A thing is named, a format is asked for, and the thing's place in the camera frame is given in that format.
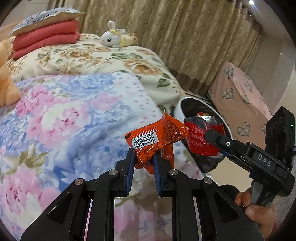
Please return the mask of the right hand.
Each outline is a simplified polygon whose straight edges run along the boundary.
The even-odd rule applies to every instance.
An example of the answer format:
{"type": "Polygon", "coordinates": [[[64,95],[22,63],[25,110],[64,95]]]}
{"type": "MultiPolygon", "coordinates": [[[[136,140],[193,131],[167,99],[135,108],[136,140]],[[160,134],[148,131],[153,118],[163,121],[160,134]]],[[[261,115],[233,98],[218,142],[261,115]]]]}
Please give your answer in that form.
{"type": "Polygon", "coordinates": [[[245,207],[245,214],[255,223],[258,224],[258,229],[263,234],[265,240],[271,235],[275,223],[276,214],[270,207],[260,205],[251,205],[250,190],[239,192],[236,195],[235,203],[238,206],[245,207]]]}

